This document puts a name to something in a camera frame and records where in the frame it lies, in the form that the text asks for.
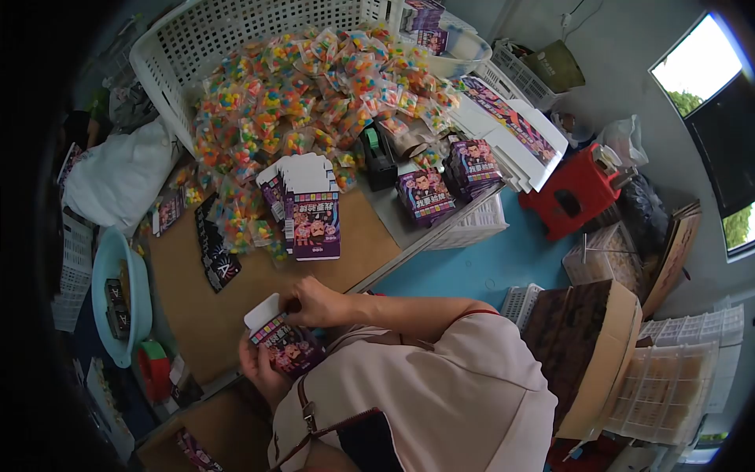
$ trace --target table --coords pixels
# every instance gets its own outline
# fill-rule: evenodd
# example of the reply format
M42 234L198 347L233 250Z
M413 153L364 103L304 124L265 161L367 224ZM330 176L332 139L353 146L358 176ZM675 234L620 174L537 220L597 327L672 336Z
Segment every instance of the table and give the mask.
M231 384L238 370L238 341L243 316L273 292L314 275L339 291L360 293L374 286L503 188L489 189L447 214L431 228L416 227L395 189L370 191L365 178L341 197L341 258L336 261L288 261L276 268L266 251L239 258L241 272L215 294L204 274L193 212L165 234L149 238L148 265L154 278L153 329L157 341L174 344L207 398Z

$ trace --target green tape roll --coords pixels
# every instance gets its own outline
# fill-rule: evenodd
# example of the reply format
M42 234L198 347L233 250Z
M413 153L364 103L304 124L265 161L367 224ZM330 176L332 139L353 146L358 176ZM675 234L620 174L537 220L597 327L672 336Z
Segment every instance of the green tape roll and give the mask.
M378 134L375 133L375 129L374 128L365 129L365 136L370 141L370 149L377 149L378 148Z
M165 350L157 341L142 341L141 348L144 349L146 356L149 357L151 360L163 359L164 357L168 357L165 355Z

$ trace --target hand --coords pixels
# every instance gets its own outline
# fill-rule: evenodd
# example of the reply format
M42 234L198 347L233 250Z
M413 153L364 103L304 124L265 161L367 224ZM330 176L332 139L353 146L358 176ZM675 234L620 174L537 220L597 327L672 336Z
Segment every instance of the hand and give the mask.
M273 414L278 404L291 389L291 382L270 365L270 354L264 344L254 346L249 341L249 330L245 330L239 342L241 370L257 390L262 393Z
M288 312L286 324L331 328L352 324L352 298L329 289L312 276L281 294L280 311Z

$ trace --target red plastic stool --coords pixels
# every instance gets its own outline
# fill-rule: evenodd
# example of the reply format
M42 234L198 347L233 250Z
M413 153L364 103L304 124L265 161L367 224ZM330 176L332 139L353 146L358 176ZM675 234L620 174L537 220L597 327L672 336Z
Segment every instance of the red plastic stool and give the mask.
M540 192L519 193L519 206L535 210L548 227L546 238L556 241L579 230L616 201L621 190L612 181L619 171L607 176L593 161L591 144L555 171Z

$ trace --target flat cardboard box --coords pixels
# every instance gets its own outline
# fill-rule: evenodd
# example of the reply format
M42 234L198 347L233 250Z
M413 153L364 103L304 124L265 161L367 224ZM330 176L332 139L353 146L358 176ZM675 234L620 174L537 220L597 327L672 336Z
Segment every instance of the flat cardboard box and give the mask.
M200 385L238 367L244 315L273 292L284 292L306 275L314 275L336 292L347 292L401 254L359 189L342 195L340 210L340 259L289 260L276 268L267 251L260 249L239 256L241 272L217 294L200 261L193 208L161 237L150 236L159 303L181 356Z
M271 428L234 390L224 390L159 427L137 450L148 470L197 471L176 443L176 433L183 427L228 472L257 472L268 468Z
M615 280L543 291L522 334L559 397L555 437L595 440L616 402L642 322Z

